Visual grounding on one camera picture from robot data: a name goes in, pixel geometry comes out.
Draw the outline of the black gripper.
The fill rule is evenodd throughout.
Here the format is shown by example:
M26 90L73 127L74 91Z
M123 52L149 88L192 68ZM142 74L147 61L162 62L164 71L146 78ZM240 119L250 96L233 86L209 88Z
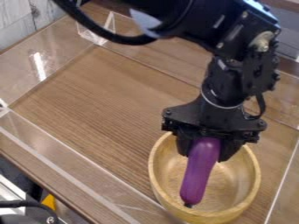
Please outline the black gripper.
M164 110L162 130L177 135L177 148L188 157L197 137L221 138L220 162L229 161L246 142L256 143L268 122L246 112L244 105L218 108L202 96Z

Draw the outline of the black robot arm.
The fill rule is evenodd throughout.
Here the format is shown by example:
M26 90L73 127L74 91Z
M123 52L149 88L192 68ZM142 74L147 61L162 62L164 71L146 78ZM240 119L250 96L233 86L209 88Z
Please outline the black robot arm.
M220 161L260 140L268 123L245 110L256 98L260 113L268 110L264 93L276 89L277 37L281 26L260 0L123 0L142 33L125 36L106 29L74 0L54 0L90 31L109 41L143 46L159 39L181 38L213 54L198 98L164 110L164 130L177 136L178 151L192 155L200 137L221 140Z

